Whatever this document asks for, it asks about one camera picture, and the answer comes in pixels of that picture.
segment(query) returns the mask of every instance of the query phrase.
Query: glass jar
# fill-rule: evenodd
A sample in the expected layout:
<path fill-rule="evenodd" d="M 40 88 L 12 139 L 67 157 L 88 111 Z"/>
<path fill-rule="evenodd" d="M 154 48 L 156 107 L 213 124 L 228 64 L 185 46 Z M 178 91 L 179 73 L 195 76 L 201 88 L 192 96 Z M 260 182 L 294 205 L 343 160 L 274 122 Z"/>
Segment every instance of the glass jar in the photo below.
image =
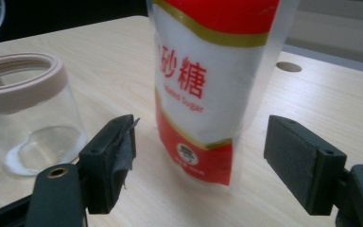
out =
<path fill-rule="evenodd" d="M 74 160 L 86 141 L 58 57 L 0 57 L 0 165 L 19 175 L 36 175 Z"/>

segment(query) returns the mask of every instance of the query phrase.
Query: gold stripe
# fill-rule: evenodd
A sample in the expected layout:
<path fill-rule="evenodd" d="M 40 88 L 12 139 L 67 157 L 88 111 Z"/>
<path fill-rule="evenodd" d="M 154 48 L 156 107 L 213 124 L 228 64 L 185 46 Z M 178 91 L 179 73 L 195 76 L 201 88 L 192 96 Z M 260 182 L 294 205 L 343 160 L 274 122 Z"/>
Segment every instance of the gold stripe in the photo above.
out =
<path fill-rule="evenodd" d="M 152 2 L 164 9 L 173 18 L 187 26 L 197 36 L 207 42 L 235 47 L 255 47 L 265 45 L 267 43 L 268 32 L 260 34 L 231 34 L 215 31 L 211 28 L 201 25 L 183 11 L 166 3 L 165 0 L 153 0 Z"/>
<path fill-rule="evenodd" d="M 170 117 L 164 111 L 164 108 L 162 106 L 161 96 L 159 95 L 159 92 L 158 92 L 157 88 L 155 88 L 155 96 L 158 97 L 158 100 L 159 100 L 158 104 L 160 105 L 161 111 L 162 111 L 162 113 L 164 115 L 164 118 L 167 121 L 167 123 L 169 123 L 169 125 L 173 128 L 173 130 L 175 130 L 181 137 L 183 137 L 185 140 L 187 140 L 188 142 L 190 142 L 194 146 L 196 146 L 196 147 L 198 147 L 200 149 L 211 150 L 211 149 L 227 146 L 227 145 L 230 145 L 232 143 L 233 140 L 230 139 L 230 138 L 229 139 L 224 139 L 224 140 L 219 140 L 219 141 L 211 143 L 211 144 L 201 143 L 199 140 L 195 139 L 194 137 L 190 136 L 188 133 L 183 131 L 181 128 L 179 128 L 178 125 L 175 122 L 173 122 L 172 119 L 170 119 Z"/>

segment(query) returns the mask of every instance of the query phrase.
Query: logo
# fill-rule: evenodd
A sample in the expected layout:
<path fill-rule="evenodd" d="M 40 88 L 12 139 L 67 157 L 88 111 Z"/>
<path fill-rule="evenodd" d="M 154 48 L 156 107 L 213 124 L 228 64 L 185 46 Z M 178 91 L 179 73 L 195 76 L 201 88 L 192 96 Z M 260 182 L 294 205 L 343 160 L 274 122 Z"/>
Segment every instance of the logo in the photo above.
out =
<path fill-rule="evenodd" d="M 178 153 L 181 158 L 189 165 L 196 165 L 199 162 L 199 158 L 196 153 L 185 144 L 178 144 Z"/>

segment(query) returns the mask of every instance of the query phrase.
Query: wooden table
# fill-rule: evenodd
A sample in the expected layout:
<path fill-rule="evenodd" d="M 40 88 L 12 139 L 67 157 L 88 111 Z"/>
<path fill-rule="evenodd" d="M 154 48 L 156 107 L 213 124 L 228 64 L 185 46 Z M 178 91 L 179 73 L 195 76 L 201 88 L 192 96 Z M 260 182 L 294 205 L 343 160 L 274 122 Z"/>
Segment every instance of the wooden table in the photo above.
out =
<path fill-rule="evenodd" d="M 334 226 L 310 217 L 263 158 L 268 116 L 294 119 L 363 164 L 363 73 L 282 53 L 300 73 L 276 68 L 262 105 L 244 135 L 238 193 L 196 187 L 180 175 L 162 145 L 154 112 L 153 27 L 130 17 L 0 43 L 0 55 L 52 53 L 62 58 L 79 112 L 92 138 L 110 119 L 141 117 L 137 158 L 119 202 L 90 226 Z M 34 178 L 0 170 L 0 207 L 32 191 Z"/>

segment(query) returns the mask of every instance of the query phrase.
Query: hole in table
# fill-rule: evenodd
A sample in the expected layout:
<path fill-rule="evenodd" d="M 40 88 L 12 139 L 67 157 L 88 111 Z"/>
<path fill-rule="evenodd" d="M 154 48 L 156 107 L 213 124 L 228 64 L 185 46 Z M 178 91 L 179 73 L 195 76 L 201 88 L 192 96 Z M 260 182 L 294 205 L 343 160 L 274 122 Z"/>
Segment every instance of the hole in table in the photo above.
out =
<path fill-rule="evenodd" d="M 286 62 L 286 61 L 279 61 L 276 63 L 276 66 L 286 72 L 290 73 L 298 73 L 302 71 L 302 68 L 295 63 Z"/>

